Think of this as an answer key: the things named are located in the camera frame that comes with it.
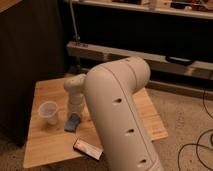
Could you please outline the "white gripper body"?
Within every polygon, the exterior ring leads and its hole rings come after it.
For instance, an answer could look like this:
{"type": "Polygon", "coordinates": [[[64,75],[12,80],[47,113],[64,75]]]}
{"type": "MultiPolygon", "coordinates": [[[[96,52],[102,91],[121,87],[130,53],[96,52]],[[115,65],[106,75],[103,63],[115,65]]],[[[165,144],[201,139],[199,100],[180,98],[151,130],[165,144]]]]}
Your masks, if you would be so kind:
{"type": "Polygon", "coordinates": [[[81,115],[85,106],[84,95],[70,94],[68,99],[68,110],[71,114],[81,115]]]}

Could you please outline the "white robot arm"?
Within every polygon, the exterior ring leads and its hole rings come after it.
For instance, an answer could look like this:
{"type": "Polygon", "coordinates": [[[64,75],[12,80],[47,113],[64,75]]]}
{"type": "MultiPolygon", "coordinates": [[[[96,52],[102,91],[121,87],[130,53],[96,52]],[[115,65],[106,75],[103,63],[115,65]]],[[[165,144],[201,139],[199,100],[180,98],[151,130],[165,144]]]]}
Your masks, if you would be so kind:
{"type": "Polygon", "coordinates": [[[164,171],[133,100],[149,78],[149,65],[129,57],[64,82],[70,112],[88,108],[111,171],[164,171]]]}

